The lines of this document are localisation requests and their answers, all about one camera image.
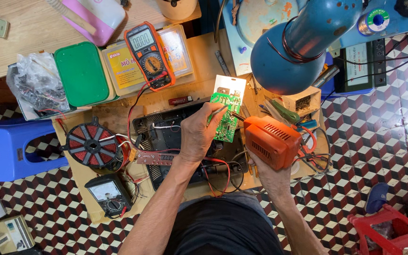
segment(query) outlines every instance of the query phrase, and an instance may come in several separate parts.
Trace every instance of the forearm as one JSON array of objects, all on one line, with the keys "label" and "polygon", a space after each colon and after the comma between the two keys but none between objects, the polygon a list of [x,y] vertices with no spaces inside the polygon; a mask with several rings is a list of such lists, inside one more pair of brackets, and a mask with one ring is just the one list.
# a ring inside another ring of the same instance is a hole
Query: forearm
[{"label": "forearm", "polygon": [[192,170],[198,165],[187,163],[180,156],[173,160],[168,175],[144,208],[119,254],[162,254],[165,251],[180,201]]},{"label": "forearm", "polygon": [[272,203],[286,229],[287,241],[294,254],[328,254],[298,211],[290,195],[271,195]]}]

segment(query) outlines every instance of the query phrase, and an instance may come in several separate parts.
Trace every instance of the display circuit board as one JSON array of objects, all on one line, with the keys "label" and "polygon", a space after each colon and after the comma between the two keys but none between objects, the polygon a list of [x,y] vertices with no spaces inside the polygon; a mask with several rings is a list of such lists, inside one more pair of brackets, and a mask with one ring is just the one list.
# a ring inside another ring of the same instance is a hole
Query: display circuit board
[{"label": "display circuit board", "polygon": [[220,124],[217,127],[217,134],[214,139],[224,142],[232,142],[234,139],[234,132],[237,128],[237,119],[229,114],[229,112],[235,112],[238,114],[240,109],[241,99],[240,97],[226,95],[223,93],[213,93],[210,98],[210,102],[220,102],[227,104],[227,111],[224,113]]}]

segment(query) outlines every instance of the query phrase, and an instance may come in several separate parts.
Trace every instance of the red plastic stool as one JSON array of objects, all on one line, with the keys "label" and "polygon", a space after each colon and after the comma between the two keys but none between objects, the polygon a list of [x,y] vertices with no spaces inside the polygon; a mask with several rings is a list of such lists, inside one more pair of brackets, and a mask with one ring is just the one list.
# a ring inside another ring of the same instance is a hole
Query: red plastic stool
[{"label": "red plastic stool", "polygon": [[[354,225],[360,236],[360,251],[358,251],[358,253],[361,255],[370,254],[365,235],[382,247],[384,255],[402,255],[404,248],[408,247],[408,218],[387,204],[384,204],[383,208],[383,211],[373,216],[358,218],[354,215],[349,215],[347,217],[348,221]],[[371,225],[380,224],[385,221],[392,221],[394,232],[396,235],[399,235],[399,237],[387,240],[371,228]]]}]

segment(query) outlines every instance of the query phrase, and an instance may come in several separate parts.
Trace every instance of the person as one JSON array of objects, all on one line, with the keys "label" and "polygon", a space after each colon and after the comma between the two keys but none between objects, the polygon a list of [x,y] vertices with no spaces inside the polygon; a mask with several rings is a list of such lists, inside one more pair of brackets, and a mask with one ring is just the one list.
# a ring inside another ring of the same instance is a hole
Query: person
[{"label": "person", "polygon": [[[272,222],[257,198],[235,192],[180,204],[188,182],[206,155],[224,111],[205,103],[181,122],[181,151],[123,242],[119,255],[283,254]],[[298,211],[290,193],[291,168],[274,171],[248,151],[287,232],[294,254],[327,254]]]}]

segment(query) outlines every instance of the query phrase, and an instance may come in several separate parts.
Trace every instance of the blue plastic stool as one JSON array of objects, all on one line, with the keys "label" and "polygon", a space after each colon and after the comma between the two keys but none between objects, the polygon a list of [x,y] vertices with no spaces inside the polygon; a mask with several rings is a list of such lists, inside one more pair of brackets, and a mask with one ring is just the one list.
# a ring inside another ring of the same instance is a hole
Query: blue plastic stool
[{"label": "blue plastic stool", "polygon": [[0,182],[10,182],[54,168],[67,166],[65,157],[43,161],[35,153],[25,153],[31,140],[54,133],[51,120],[0,122]]}]

